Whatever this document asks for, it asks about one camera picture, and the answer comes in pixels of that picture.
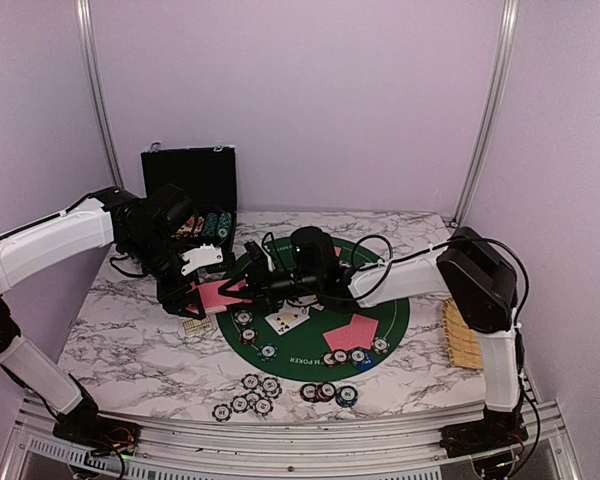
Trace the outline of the red playing card deck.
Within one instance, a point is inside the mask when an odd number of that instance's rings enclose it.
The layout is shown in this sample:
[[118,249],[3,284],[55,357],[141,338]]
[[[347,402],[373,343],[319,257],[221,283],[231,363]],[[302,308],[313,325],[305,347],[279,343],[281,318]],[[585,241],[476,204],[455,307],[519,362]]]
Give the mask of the red playing card deck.
[[206,314],[224,313],[231,306],[247,305],[248,302],[239,298],[233,298],[219,293],[222,281],[203,283],[197,286],[202,305]]

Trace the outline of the blue chips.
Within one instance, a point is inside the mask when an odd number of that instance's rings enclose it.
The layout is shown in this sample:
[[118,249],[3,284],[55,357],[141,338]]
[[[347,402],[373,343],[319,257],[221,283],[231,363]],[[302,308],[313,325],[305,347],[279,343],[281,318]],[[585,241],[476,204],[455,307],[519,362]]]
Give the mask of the blue chips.
[[236,325],[246,327],[253,322],[253,314],[248,310],[238,310],[233,315]]
[[377,355],[387,354],[390,350],[390,342],[386,338],[376,337],[373,340],[372,349]]

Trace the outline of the brown chip stack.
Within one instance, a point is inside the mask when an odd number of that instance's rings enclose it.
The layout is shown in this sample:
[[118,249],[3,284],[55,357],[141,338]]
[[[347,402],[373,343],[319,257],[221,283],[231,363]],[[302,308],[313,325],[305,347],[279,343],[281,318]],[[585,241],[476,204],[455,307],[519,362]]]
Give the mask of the brown chip stack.
[[321,402],[331,401],[337,393],[337,388],[331,382],[323,382],[316,385],[316,398]]

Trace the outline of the blue small blind button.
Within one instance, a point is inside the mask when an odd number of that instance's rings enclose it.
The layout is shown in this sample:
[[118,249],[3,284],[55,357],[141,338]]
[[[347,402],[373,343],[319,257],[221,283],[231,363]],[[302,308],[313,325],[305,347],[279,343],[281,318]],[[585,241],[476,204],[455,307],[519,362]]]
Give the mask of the blue small blind button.
[[375,360],[372,355],[366,353],[364,358],[360,361],[353,361],[352,365],[360,372],[365,372],[372,369],[375,366]]

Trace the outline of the teal chip stack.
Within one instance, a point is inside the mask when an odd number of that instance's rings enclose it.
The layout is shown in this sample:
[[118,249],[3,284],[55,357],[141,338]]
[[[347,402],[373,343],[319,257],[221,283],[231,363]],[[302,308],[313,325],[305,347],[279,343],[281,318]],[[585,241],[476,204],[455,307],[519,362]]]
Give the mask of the teal chip stack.
[[351,408],[357,403],[357,400],[358,391],[353,386],[345,385],[336,391],[335,401],[340,407]]

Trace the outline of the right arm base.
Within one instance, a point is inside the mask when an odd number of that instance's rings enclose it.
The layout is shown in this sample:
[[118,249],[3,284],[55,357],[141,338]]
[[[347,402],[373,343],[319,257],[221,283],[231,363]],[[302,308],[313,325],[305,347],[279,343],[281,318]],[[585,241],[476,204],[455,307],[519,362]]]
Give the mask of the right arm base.
[[478,454],[522,443],[529,438],[525,427],[474,421],[450,425],[440,430],[439,446],[449,458]]

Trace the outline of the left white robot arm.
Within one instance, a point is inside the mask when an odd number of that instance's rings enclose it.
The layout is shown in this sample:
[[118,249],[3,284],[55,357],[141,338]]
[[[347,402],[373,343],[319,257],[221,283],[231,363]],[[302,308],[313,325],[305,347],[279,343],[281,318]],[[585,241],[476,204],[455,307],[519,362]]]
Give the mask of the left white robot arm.
[[200,307],[195,273],[222,259],[220,248],[176,239],[194,214],[186,193],[168,184],[148,198],[108,187],[71,207],[0,234],[0,366],[55,410],[58,421],[86,445],[105,438],[106,423],[88,392],[28,339],[3,299],[19,282],[80,253],[115,246],[137,260],[157,284],[170,314],[189,316]]

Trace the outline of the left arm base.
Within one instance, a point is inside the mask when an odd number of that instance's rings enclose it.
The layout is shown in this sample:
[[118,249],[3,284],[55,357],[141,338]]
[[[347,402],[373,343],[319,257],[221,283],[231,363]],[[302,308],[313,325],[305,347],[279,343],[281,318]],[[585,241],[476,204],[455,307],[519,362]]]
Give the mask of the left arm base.
[[56,438],[94,449],[98,455],[132,454],[137,446],[140,426],[99,415],[79,421],[60,416],[53,427]]

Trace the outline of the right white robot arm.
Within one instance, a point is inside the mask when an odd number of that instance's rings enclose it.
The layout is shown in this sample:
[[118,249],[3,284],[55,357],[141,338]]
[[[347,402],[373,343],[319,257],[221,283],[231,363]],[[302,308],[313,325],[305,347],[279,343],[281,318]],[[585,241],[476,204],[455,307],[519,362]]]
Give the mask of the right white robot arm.
[[518,282],[528,275],[504,244],[460,227],[441,244],[376,263],[342,266],[332,237],[315,226],[289,237],[293,265],[271,269],[271,251],[246,243],[248,263],[224,283],[221,295],[273,310],[293,297],[314,295],[330,310],[356,311],[429,293],[447,293],[477,337],[486,385],[483,419],[475,438],[495,448],[509,437],[521,416],[520,373],[524,344],[518,315],[528,294]]

